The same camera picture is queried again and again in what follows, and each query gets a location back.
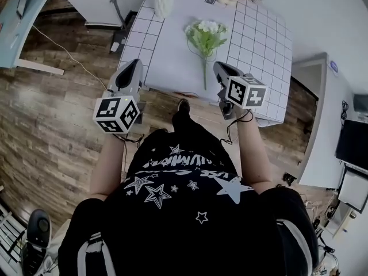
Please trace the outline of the dark phone on stand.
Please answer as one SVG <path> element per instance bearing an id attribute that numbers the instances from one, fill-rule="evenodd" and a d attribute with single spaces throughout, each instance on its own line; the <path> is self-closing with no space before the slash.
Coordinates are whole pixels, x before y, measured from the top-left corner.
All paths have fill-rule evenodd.
<path id="1" fill-rule="evenodd" d="M 21 20 L 25 14 L 26 7 L 29 3 L 29 0 L 18 0 L 16 14 L 18 18 Z"/>

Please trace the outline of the grey black floor stand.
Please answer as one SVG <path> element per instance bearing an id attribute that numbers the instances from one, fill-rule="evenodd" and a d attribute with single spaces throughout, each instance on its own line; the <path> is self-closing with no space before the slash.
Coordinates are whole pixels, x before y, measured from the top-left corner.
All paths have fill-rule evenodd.
<path id="1" fill-rule="evenodd" d="M 96 22 L 87 22 L 86 21 L 85 26 L 87 28 L 97 28 L 97 29 L 100 28 L 100 29 L 110 29 L 110 30 L 120 29 L 120 30 L 125 30 L 125 31 L 128 30 L 125 19 L 121 15 L 121 11 L 120 11 L 117 0 L 110 0 L 109 3 L 111 3 L 114 6 L 114 8 L 116 10 L 116 13 L 117 13 L 117 16 L 120 20 L 120 24 L 107 24 L 107 23 L 102 23 L 102 22 L 96 23 Z"/>

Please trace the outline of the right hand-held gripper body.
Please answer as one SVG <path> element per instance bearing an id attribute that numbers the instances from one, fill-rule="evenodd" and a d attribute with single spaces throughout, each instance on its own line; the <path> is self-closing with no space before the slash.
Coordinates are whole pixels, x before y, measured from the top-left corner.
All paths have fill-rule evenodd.
<path id="1" fill-rule="evenodd" d="M 222 90 L 218 93 L 219 108 L 225 120 L 235 118 L 234 107 L 256 109 L 263 105 L 267 95 L 267 86 L 251 74 L 244 76 L 217 75 Z"/>

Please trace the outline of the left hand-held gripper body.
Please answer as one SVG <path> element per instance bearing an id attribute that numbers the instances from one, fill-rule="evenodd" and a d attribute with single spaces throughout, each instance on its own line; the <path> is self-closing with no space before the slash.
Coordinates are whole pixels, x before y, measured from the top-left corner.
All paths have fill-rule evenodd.
<path id="1" fill-rule="evenodd" d="M 128 133 L 134 124 L 142 123 L 144 106 L 139 91 L 112 91 L 108 85 L 108 90 L 96 100 L 93 121 L 104 133 Z"/>

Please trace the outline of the person's right forearm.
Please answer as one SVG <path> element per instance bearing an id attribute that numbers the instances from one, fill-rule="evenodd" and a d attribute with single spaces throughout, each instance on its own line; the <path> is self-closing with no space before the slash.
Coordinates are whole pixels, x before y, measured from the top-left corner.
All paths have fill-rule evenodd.
<path id="1" fill-rule="evenodd" d="M 256 119 L 250 111 L 235 107 L 238 119 L 242 177 L 258 194 L 274 187 L 271 163 L 267 156 Z"/>

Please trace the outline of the light blue desk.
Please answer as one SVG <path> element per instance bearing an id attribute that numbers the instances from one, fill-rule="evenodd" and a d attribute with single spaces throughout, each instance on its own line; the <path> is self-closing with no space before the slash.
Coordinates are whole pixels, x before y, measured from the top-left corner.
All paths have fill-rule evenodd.
<path id="1" fill-rule="evenodd" d="M 52 74 L 64 74 L 62 69 L 20 58 L 26 38 L 46 1 L 29 0 L 21 20 L 16 14 L 18 0 L 7 1 L 0 12 L 0 67 L 23 67 Z"/>

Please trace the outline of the white green flowers bunch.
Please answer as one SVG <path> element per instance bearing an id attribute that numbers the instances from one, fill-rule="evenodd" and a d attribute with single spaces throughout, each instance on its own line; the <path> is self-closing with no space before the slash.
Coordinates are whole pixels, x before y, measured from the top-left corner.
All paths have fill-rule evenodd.
<path id="1" fill-rule="evenodd" d="M 212 20 L 193 21 L 184 30 L 188 49 L 201 60 L 205 90 L 207 65 L 210 59 L 217 55 L 217 49 L 226 43 L 227 32 L 225 24 Z"/>

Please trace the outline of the person's black star-print clothing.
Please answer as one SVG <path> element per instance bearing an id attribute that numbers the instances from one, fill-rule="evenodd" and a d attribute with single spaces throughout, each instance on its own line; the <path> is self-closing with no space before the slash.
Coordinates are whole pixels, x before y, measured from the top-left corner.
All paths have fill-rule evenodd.
<path id="1" fill-rule="evenodd" d="M 106 200 L 76 207 L 60 276 L 311 276 L 319 248 L 300 194 L 258 194 L 190 113 L 172 125 L 144 140 Z"/>

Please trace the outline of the person's left forearm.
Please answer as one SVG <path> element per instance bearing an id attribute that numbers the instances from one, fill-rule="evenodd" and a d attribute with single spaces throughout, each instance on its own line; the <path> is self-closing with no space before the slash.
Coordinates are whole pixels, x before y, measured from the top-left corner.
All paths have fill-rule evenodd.
<path id="1" fill-rule="evenodd" d="M 114 135 L 106 135 L 90 178 L 90 198 L 104 201 L 119 187 L 125 151 L 125 141 Z"/>

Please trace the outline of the white side desk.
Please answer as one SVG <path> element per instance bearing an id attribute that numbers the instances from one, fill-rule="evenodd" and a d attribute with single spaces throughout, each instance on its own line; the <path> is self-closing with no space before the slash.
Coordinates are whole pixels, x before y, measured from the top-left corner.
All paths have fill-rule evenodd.
<path id="1" fill-rule="evenodd" d="M 296 71 L 312 66 L 321 67 L 318 104 L 308 146 L 299 165 L 297 182 L 304 186 L 337 189 L 340 186 L 344 164 L 335 152 L 342 129 L 342 102 L 347 102 L 347 118 L 356 120 L 353 109 L 354 93 L 339 71 L 337 75 L 329 67 L 327 53 L 320 53 L 292 65 L 292 76 Z"/>

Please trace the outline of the white grid cloth table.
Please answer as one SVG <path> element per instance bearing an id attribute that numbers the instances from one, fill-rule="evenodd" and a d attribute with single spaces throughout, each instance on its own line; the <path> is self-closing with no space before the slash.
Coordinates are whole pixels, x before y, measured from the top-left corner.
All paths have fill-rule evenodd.
<path id="1" fill-rule="evenodd" d="M 211 20 L 227 27 L 226 42 L 203 66 L 187 40 L 186 27 Z M 143 85 L 216 103 L 221 89 L 213 71 L 216 61 L 252 74 L 269 91 L 254 110 L 261 126 L 284 121 L 292 67 L 292 36 L 284 20 L 249 0 L 223 5 L 217 0 L 174 0 L 167 18 L 158 18 L 154 0 L 144 0 L 129 32 L 120 62 L 143 63 Z"/>

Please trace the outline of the black box device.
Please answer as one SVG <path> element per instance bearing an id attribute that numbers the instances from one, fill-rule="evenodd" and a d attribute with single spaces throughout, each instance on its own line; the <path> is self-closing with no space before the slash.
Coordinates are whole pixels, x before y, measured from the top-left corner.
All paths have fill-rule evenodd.
<path id="1" fill-rule="evenodd" d="M 368 94 L 354 94 L 353 106 L 358 113 L 368 113 Z"/>

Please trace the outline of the black monitor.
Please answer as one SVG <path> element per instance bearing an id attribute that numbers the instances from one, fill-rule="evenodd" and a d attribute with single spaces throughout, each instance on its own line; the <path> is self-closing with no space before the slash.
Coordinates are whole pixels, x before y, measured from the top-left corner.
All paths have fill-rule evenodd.
<path id="1" fill-rule="evenodd" d="M 344 162 L 368 171 L 368 124 L 345 120 L 335 155 Z"/>

